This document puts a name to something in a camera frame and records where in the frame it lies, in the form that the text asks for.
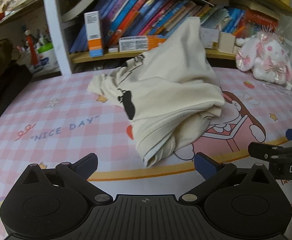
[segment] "bed sheet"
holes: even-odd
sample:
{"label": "bed sheet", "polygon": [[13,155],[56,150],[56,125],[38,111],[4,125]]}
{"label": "bed sheet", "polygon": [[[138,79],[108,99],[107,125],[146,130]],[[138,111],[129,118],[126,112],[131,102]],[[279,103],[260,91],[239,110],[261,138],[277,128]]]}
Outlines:
{"label": "bed sheet", "polygon": [[[150,182],[154,177],[157,181],[174,177],[178,182],[179,177],[193,176],[192,159],[196,152],[204,152],[218,162],[234,161],[248,156],[251,141],[287,141],[285,131],[292,128],[292,92],[255,80],[251,73],[214,70],[226,101],[221,117],[213,119],[198,140],[147,169],[135,149],[124,110],[86,90],[93,75],[111,70],[29,84],[0,118],[0,206],[29,163],[53,168],[94,152],[99,166],[89,181],[101,187],[106,181],[126,181],[129,191],[127,181],[154,185]],[[278,183],[292,205],[292,181]],[[0,239],[4,236],[0,223]]]}

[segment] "metal screw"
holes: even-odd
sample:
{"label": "metal screw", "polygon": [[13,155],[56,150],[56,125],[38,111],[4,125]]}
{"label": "metal screw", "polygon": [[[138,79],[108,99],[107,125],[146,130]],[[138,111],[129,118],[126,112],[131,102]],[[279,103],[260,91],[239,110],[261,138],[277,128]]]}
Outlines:
{"label": "metal screw", "polygon": [[197,196],[194,194],[185,194],[181,198],[187,202],[193,202],[197,200]]}
{"label": "metal screw", "polygon": [[107,194],[98,194],[95,196],[95,200],[98,202],[105,202],[110,199],[110,196]]}

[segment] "pink and white stuffed toy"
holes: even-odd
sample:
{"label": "pink and white stuffed toy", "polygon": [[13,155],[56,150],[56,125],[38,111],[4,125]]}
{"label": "pink and white stuffed toy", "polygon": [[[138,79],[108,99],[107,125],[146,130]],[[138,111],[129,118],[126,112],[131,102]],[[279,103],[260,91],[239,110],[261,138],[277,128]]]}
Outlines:
{"label": "pink and white stuffed toy", "polygon": [[236,64],[241,71],[251,69],[256,79],[282,85],[292,80],[288,58],[288,50],[278,36],[261,31],[245,40],[236,55]]}

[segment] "green lid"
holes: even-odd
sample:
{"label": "green lid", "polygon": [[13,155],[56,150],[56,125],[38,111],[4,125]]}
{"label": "green lid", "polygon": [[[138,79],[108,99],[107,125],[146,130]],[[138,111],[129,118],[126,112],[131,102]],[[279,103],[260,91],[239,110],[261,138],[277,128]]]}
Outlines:
{"label": "green lid", "polygon": [[49,50],[51,50],[51,49],[53,49],[53,48],[54,48],[54,47],[53,47],[53,44],[52,44],[52,43],[48,43],[48,44],[45,44],[45,45],[39,47],[39,48],[37,49],[37,52],[38,52],[38,53],[44,53],[44,52],[49,51]]}

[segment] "cardboard box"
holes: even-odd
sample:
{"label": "cardboard box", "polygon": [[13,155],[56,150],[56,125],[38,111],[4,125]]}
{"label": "cardboard box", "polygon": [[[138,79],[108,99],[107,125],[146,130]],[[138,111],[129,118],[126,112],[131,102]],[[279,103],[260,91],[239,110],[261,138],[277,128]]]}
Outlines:
{"label": "cardboard box", "polygon": [[98,11],[84,14],[88,40],[89,55],[98,57],[104,55],[102,43],[102,28]]}
{"label": "cardboard box", "polygon": [[119,51],[151,50],[164,43],[165,40],[161,35],[124,37],[119,39]]}

